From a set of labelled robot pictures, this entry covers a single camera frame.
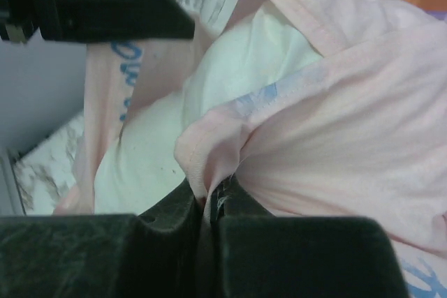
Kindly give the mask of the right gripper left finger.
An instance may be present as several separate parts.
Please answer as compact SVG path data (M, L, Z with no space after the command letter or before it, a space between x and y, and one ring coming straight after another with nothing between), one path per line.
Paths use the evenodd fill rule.
M187 181L141 215L3 217L2 297L193 297L201 211Z

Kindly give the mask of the pink purple printed pillowcase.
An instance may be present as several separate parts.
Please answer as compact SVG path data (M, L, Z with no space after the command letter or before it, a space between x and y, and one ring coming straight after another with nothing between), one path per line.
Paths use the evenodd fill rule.
M376 221L407 297L445 297L446 23L401 0L176 1L194 21L191 40L88 45L76 183L56 213L115 215L94 211L109 147L180 91L220 36L271 3L321 58L211 108L177 138L202 214L194 297L216 296L211 200L230 177L276 217Z

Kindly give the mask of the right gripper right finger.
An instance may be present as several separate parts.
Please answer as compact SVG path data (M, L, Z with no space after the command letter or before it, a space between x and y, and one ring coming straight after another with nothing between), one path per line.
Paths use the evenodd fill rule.
M212 194L218 297L407 297L390 240L363 217L276 217L234 177Z

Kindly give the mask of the white pillow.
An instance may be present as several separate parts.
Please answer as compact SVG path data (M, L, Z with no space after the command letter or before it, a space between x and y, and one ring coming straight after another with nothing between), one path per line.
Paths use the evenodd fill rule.
M141 214L185 176L175 142L208 110L266 87L321 55L271 3L220 36L180 91L158 99L128 123L94 180L96 214Z

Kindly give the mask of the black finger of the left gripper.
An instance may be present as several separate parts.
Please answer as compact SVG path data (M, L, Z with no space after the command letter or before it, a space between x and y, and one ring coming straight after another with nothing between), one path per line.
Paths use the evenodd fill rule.
M1 0L1 39L105 43L191 40L193 19L176 0Z

